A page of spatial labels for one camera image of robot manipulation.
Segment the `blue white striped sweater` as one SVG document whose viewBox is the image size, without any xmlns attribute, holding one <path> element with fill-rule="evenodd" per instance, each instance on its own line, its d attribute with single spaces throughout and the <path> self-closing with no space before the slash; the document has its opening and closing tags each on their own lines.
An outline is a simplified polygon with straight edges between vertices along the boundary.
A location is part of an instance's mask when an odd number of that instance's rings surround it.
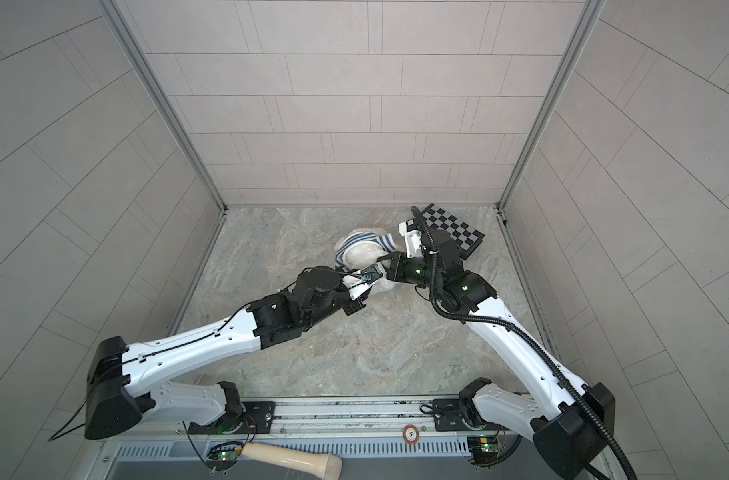
<svg viewBox="0 0 729 480">
<path fill-rule="evenodd" d="M 397 250 L 392 234 L 383 228 L 356 229 L 336 244 L 334 265 L 344 271 L 356 271 Z"/>
</svg>

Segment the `white teddy bear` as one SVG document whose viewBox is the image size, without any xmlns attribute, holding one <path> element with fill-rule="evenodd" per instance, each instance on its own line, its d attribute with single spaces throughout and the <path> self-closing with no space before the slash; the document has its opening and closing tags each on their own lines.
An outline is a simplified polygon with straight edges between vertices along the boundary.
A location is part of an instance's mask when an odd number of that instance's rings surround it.
<svg viewBox="0 0 729 480">
<path fill-rule="evenodd" d="M 354 272 L 366 270 L 376 265 L 381 257 L 392 254 L 398 250 L 392 234 L 383 228 L 360 228 L 348 236 L 338 240 L 334 262 L 336 267 L 353 276 Z M 352 287 L 350 298 L 357 300 L 364 298 L 366 293 L 385 293 L 395 288 L 396 283 L 385 276 L 368 285 L 362 280 L 344 280 L 346 287 Z"/>
</svg>

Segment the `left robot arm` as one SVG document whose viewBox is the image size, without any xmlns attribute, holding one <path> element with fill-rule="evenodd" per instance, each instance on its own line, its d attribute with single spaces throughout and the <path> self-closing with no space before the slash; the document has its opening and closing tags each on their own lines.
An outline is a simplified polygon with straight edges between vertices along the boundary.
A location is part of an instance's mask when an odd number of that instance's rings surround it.
<svg viewBox="0 0 729 480">
<path fill-rule="evenodd" d="M 354 272 L 320 266 L 293 284 L 248 302 L 223 320 L 172 337 L 128 344 L 114 336 L 98 344 L 86 378 L 88 440 L 124 433 L 152 416 L 209 428 L 240 417 L 236 386 L 188 388 L 174 378 L 214 362 L 294 340 L 338 311 L 364 308 L 383 278 L 376 265 Z"/>
</svg>

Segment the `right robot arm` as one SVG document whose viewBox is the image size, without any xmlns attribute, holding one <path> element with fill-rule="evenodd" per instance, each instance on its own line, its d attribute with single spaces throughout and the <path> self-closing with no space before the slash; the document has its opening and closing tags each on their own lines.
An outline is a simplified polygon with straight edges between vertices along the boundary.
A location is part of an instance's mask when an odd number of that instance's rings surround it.
<svg viewBox="0 0 729 480">
<path fill-rule="evenodd" d="M 458 245 L 445 232 L 419 227 L 403 234 L 405 251 L 381 240 L 386 278 L 425 288 L 434 310 L 483 338 L 526 386 L 523 397 L 484 379 L 460 397 L 468 423 L 502 424 L 534 443 L 542 460 L 563 479 L 586 471 L 604 473 L 593 460 L 610 449 L 626 478 L 637 474 L 614 436 L 616 399 L 604 386 L 590 386 L 556 360 L 514 318 L 498 293 L 480 275 L 466 270 Z"/>
</svg>

